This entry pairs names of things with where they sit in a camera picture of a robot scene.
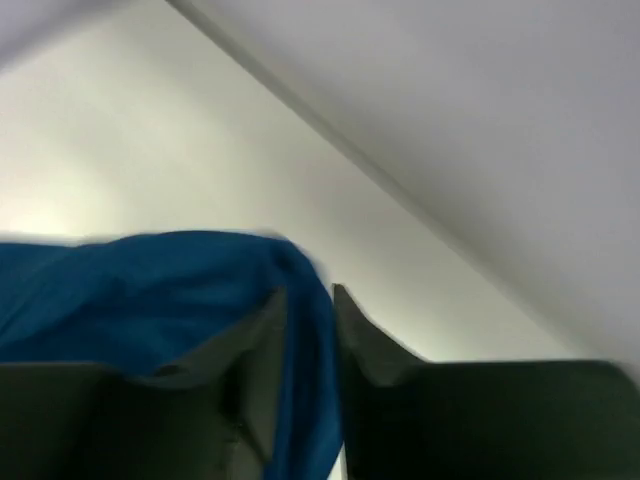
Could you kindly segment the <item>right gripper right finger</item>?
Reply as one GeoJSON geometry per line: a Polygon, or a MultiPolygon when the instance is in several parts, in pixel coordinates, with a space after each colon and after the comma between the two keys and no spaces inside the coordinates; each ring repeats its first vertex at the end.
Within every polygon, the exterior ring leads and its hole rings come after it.
{"type": "Polygon", "coordinates": [[[635,479],[639,390],[599,360],[422,360],[335,286],[350,479],[635,479]]]}

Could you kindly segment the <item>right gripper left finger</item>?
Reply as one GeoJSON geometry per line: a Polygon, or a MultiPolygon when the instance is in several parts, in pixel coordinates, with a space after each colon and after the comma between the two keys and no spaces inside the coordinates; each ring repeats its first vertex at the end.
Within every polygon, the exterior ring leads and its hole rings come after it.
{"type": "Polygon", "coordinates": [[[275,449],[287,301],[149,376],[97,363],[1,367],[5,479],[259,479],[275,449]]]}

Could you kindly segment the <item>blue t shirt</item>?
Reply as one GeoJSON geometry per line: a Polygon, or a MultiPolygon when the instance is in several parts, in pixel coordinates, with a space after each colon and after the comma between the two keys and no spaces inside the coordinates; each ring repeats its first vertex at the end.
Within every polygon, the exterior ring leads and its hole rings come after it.
{"type": "Polygon", "coordinates": [[[274,455],[259,479],[326,479],[342,431],[335,321],[291,242],[183,231],[79,246],[1,247],[1,367],[97,363],[149,376],[262,307],[287,301],[274,455]]]}

